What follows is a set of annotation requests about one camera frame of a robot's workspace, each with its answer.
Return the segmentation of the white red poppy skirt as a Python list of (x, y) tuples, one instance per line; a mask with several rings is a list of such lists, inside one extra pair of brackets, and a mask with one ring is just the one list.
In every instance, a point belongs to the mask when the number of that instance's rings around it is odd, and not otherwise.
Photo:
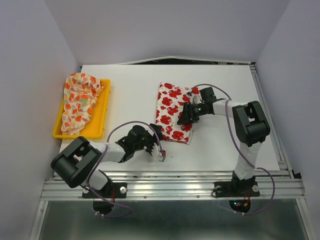
[(190, 103), (193, 97), (199, 95), (197, 87), (179, 87), (167, 82), (159, 84), (155, 124), (162, 127), (165, 141), (187, 145), (191, 143), (193, 126), (178, 125), (178, 120), (183, 112), (184, 103)]

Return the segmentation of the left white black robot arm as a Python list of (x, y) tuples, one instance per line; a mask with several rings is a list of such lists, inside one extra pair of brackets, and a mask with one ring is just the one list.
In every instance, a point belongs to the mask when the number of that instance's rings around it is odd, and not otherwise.
[(100, 197), (106, 197), (111, 193), (111, 179), (98, 169), (100, 163), (125, 163), (139, 151), (146, 151), (159, 161), (165, 158), (162, 127), (151, 123), (148, 128), (152, 133), (134, 125), (126, 136), (107, 143), (79, 136), (51, 161), (50, 167), (70, 188), (88, 186)]

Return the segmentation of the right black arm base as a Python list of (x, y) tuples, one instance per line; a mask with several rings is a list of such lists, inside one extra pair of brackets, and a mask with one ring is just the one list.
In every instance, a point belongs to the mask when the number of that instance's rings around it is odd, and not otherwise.
[(241, 197), (259, 197), (260, 191), (257, 188), (257, 183), (232, 183), (231, 181), (217, 181), (214, 182), (211, 195), (214, 198), (241, 198)]

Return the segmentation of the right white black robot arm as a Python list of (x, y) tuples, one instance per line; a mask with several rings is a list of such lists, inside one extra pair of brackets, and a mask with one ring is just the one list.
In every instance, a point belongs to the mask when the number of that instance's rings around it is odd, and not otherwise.
[(256, 161), (262, 143), (271, 132), (264, 110), (258, 101), (233, 102), (230, 98), (217, 98), (214, 86), (206, 84), (200, 92), (200, 102), (183, 104), (178, 125), (186, 126), (204, 115), (225, 116), (229, 134), (238, 152), (238, 160), (230, 181), (216, 181), (212, 196), (216, 198), (260, 195), (256, 182)]

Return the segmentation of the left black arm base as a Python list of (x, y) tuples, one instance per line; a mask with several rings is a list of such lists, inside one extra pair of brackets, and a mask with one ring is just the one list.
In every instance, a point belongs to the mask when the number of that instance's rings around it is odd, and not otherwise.
[[(82, 187), (82, 198), (84, 199), (98, 199), (87, 186)], [(127, 197), (128, 184), (126, 182), (108, 182), (101, 190), (94, 190), (98, 195), (106, 199), (125, 199)]]

